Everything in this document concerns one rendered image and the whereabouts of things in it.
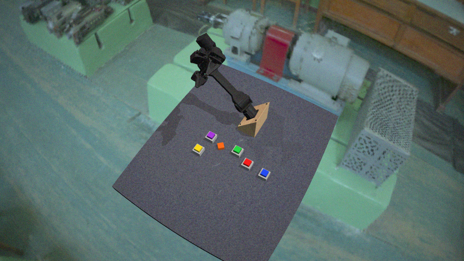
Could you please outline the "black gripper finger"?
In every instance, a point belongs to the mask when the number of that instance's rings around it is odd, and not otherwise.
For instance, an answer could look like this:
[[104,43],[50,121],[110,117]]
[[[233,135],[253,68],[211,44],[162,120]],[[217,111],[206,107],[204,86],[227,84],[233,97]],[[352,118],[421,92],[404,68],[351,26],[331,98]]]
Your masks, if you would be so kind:
[[196,73],[194,73],[192,78],[195,80],[195,87],[196,88],[200,87],[201,85],[203,85],[207,81],[206,79],[202,78],[201,76],[197,75]]
[[221,64],[222,62],[219,61],[218,59],[212,57],[209,55],[207,58],[207,70],[206,70],[206,76],[210,75],[210,73],[214,72]]

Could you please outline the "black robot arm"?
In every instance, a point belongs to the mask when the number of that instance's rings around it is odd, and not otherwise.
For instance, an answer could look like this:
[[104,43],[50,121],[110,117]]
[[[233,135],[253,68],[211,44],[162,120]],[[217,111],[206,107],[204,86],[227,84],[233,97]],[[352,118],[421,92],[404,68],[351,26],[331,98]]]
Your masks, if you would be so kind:
[[[222,50],[216,47],[216,43],[211,40],[207,33],[199,35],[199,37],[197,37],[196,39],[196,42],[201,47],[201,49],[193,52],[193,54],[190,55],[190,62],[193,64],[197,64],[198,68],[201,70],[202,67],[200,67],[200,65],[203,61],[207,60],[209,55],[208,53],[210,53],[212,50],[217,50],[222,53]],[[245,117],[247,118],[246,120],[253,119],[256,116],[259,110],[255,110],[255,108],[251,105],[251,103],[253,102],[250,99],[249,95],[245,94],[242,91],[238,91],[236,88],[234,88],[233,85],[230,84],[230,82],[227,81],[227,79],[225,79],[225,77],[218,71],[218,69],[210,73],[209,76],[213,76],[213,78],[220,85],[222,85],[225,91],[227,91],[230,94],[234,106],[239,112],[245,115]]]

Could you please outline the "purple button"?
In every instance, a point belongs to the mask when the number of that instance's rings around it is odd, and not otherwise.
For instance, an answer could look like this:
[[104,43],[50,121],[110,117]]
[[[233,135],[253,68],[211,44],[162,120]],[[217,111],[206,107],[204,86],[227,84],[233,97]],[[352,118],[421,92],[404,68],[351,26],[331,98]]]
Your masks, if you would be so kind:
[[212,144],[214,143],[216,138],[217,138],[217,135],[213,132],[208,132],[208,134],[205,136],[205,140]]

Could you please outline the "red button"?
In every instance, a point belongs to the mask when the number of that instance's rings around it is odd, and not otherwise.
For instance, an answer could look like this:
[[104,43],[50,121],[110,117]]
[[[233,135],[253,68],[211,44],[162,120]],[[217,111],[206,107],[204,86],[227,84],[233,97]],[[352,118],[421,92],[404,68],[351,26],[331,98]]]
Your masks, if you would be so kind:
[[248,158],[245,158],[245,160],[242,162],[241,167],[244,168],[245,170],[250,170],[250,168],[253,166],[253,161],[251,161]]

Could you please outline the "yellow button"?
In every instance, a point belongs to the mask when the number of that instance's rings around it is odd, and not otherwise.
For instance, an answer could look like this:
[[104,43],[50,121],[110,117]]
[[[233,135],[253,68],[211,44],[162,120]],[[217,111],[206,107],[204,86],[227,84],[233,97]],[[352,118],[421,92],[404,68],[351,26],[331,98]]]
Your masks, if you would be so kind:
[[200,146],[199,144],[196,144],[192,152],[198,156],[201,156],[204,150],[204,147]]

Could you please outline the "green button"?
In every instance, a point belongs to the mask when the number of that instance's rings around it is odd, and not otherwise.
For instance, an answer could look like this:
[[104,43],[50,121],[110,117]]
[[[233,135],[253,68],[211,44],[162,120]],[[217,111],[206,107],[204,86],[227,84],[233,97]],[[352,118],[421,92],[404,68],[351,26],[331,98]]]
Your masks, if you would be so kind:
[[233,148],[233,150],[231,151],[231,155],[233,156],[236,156],[236,157],[240,157],[242,155],[242,153],[244,152],[244,149],[235,145],[235,147]]

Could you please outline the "blue button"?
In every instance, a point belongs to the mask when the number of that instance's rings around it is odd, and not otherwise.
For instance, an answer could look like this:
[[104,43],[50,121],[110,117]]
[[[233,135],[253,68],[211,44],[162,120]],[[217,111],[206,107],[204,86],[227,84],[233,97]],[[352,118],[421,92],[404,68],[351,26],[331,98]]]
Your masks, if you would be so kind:
[[260,171],[260,173],[257,175],[258,178],[266,181],[269,177],[271,172],[269,172],[268,170],[265,170],[262,168],[262,170]]

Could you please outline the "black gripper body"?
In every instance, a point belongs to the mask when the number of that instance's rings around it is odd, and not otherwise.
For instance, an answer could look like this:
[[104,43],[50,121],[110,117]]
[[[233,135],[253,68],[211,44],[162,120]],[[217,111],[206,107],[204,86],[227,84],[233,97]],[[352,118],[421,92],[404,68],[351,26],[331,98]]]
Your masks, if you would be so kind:
[[[226,57],[224,54],[222,54],[221,52],[217,51],[217,50],[212,50],[210,53],[208,53],[209,55],[211,55],[212,57],[218,59],[219,61],[221,61],[222,63],[225,61]],[[208,55],[208,56],[209,56]],[[202,69],[199,71],[195,71],[194,73],[196,73],[197,75],[201,76],[202,78],[204,79],[208,79],[208,77],[205,75],[206,73],[206,70],[207,70],[207,61],[203,61],[202,64],[200,65],[200,67],[202,67]],[[193,73],[193,75],[194,75]],[[193,76],[192,75],[192,76]]]

